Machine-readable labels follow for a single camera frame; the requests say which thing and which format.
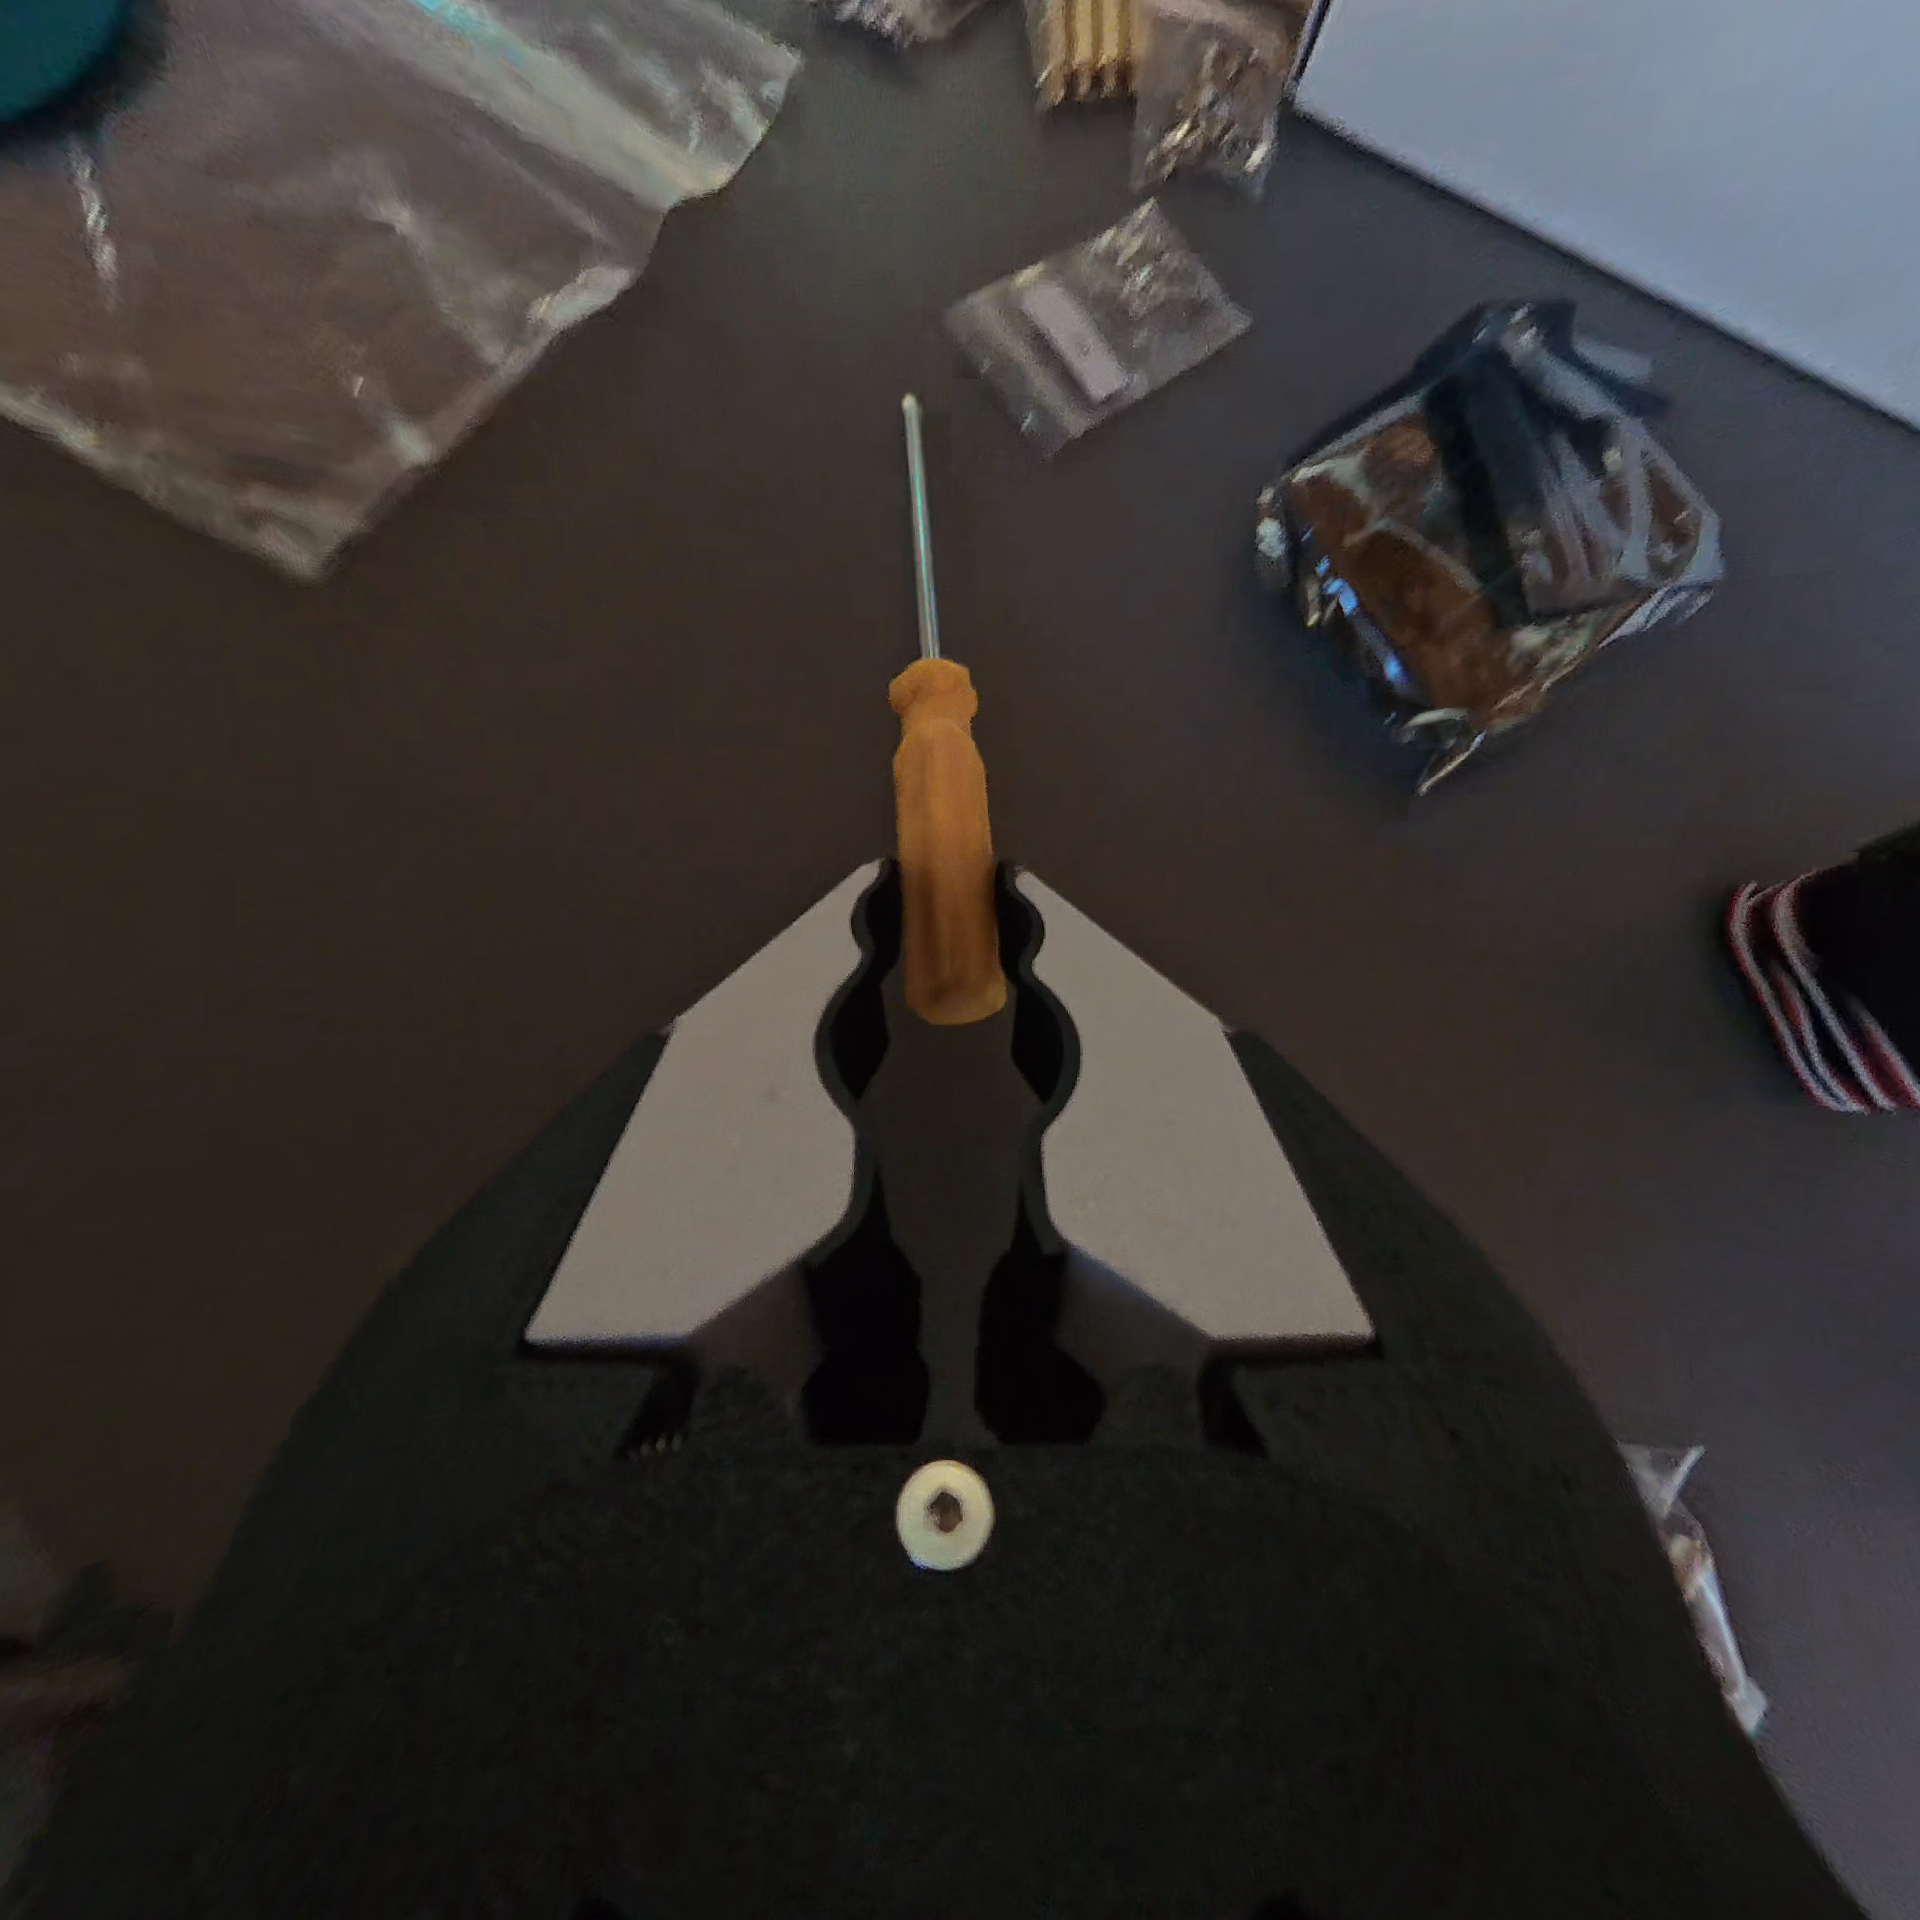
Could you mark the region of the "dark crinkled plastic bag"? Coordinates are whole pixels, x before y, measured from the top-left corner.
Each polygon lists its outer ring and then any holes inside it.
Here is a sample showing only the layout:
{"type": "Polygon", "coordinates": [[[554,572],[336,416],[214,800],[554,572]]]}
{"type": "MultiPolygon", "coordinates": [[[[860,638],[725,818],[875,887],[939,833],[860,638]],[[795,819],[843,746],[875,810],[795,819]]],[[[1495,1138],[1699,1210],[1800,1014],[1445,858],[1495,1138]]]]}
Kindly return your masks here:
{"type": "Polygon", "coordinates": [[[1490,299],[1262,485],[1262,580],[1421,754],[1419,795],[1718,589],[1723,517],[1659,432],[1668,408],[1653,359],[1574,299],[1490,299]]]}

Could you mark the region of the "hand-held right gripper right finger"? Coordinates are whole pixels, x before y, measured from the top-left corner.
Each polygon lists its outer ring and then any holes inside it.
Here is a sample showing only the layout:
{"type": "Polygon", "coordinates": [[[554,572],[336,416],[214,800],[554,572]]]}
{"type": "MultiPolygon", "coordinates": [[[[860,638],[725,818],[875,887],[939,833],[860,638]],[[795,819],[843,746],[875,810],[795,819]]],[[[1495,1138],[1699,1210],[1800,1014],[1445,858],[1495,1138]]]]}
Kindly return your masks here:
{"type": "Polygon", "coordinates": [[[1233,1029],[1024,868],[997,876],[1021,1125],[974,1410],[1091,1443],[1146,1382],[1174,1443],[1256,1443],[1242,1370],[1377,1342],[1233,1029]]]}

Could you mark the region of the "yellow-handled screwdriver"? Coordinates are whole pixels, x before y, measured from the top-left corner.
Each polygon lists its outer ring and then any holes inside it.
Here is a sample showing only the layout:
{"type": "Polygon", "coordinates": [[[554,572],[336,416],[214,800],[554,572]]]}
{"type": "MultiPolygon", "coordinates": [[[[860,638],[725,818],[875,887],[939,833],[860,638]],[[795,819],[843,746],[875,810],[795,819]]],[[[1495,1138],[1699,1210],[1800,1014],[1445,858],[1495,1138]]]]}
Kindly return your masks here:
{"type": "Polygon", "coordinates": [[[918,655],[888,683],[903,996],[940,1028],[994,1018],[1006,1003],[997,922],[989,771],[974,737],[978,693],[943,650],[933,511],[918,396],[900,398],[918,655]]]}

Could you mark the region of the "single clear hardware bag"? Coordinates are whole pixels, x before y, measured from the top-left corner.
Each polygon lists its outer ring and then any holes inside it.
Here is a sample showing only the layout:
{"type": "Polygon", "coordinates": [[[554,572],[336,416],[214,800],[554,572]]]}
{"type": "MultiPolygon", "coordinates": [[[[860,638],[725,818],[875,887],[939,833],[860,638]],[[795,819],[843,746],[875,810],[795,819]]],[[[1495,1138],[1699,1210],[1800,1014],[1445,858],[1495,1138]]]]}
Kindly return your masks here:
{"type": "Polygon", "coordinates": [[[955,299],[943,330],[1049,459],[1196,372],[1252,314],[1156,198],[955,299]]]}
{"type": "Polygon", "coordinates": [[[1667,1553],[1692,1620],[1692,1632],[1729,1713],[1748,1740],[1761,1740],[1768,1715],[1768,1697],[1744,1657],[1710,1536],[1687,1502],[1687,1488],[1709,1447],[1701,1443],[1662,1447],[1618,1441],[1617,1450],[1667,1553]]]}

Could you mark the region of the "orange and white cardboard box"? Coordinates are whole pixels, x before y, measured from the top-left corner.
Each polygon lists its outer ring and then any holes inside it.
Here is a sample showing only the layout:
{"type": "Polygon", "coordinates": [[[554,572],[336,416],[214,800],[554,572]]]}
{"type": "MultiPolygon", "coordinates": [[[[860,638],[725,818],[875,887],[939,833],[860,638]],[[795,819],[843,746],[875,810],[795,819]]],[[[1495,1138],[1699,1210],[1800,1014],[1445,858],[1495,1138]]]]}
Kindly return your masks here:
{"type": "Polygon", "coordinates": [[[1337,2],[1299,105],[1917,425],[1915,2],[1337,2]]]}

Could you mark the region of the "blue round metal disc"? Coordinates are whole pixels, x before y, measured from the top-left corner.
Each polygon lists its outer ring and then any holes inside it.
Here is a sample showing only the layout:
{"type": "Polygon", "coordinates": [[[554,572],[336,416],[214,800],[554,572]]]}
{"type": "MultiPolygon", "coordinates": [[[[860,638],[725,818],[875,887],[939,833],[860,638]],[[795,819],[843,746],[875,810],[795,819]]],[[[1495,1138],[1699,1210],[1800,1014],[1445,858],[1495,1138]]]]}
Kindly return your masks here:
{"type": "Polygon", "coordinates": [[[165,47],[156,2],[3,2],[3,127],[95,107],[142,84],[165,47]]]}

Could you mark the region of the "black striped bundle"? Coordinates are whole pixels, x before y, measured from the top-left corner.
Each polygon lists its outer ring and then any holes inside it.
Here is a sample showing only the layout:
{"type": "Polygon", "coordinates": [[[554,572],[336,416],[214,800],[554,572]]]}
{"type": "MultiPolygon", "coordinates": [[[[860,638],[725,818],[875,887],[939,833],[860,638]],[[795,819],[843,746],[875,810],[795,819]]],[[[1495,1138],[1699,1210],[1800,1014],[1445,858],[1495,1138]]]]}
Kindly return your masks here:
{"type": "Polygon", "coordinates": [[[1746,882],[1725,946],[1800,1089],[1841,1116],[1919,1109],[1919,828],[1746,882]]]}

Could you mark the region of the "pile of small screw bags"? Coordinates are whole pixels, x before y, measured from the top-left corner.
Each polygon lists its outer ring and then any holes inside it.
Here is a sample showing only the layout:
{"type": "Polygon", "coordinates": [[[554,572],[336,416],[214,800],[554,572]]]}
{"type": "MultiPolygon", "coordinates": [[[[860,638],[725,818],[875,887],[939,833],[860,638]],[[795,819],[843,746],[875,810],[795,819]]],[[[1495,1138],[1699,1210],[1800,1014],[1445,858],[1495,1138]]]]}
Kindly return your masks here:
{"type": "Polygon", "coordinates": [[[1136,195],[1209,179],[1259,202],[1327,2],[1018,2],[1044,114],[1128,105],[1136,195]]]}

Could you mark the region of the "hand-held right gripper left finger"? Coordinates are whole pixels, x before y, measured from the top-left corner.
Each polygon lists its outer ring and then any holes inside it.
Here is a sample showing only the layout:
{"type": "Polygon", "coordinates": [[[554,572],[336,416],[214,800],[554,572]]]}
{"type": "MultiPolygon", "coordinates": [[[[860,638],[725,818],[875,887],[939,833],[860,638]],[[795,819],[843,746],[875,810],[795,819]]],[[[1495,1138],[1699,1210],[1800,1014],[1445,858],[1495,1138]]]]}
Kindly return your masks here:
{"type": "Polygon", "coordinates": [[[741,1370],[816,1443],[920,1438],[923,1279],[862,1113],[900,929],[896,863],[862,866],[671,1024],[528,1350],[741,1370]]]}

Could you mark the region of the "clear plastic bag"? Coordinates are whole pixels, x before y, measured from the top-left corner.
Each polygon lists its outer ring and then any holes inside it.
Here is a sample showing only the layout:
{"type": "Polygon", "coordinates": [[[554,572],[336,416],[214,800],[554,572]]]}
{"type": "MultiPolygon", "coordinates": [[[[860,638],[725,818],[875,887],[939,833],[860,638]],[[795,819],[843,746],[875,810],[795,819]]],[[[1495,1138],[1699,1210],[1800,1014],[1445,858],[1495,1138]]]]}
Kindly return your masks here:
{"type": "Polygon", "coordinates": [[[737,177],[800,68],[719,4],[127,4],[4,125],[4,421],[319,578],[737,177]]]}

